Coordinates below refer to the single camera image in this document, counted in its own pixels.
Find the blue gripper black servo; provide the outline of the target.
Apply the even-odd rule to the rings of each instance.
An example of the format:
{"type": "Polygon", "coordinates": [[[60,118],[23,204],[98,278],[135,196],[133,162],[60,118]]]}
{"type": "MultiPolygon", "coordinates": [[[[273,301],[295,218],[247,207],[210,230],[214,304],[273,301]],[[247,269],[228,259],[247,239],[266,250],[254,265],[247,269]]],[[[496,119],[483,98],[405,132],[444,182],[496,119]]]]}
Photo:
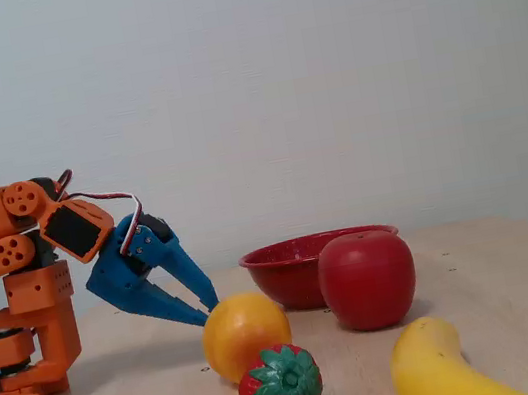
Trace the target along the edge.
{"type": "Polygon", "coordinates": [[[110,233],[100,249],[86,288],[118,310],[202,327],[208,315],[149,281],[158,267],[172,275],[212,312],[218,296],[210,278],[187,255],[179,238],[161,218],[142,213],[126,254],[120,253],[132,215],[110,233]]]}

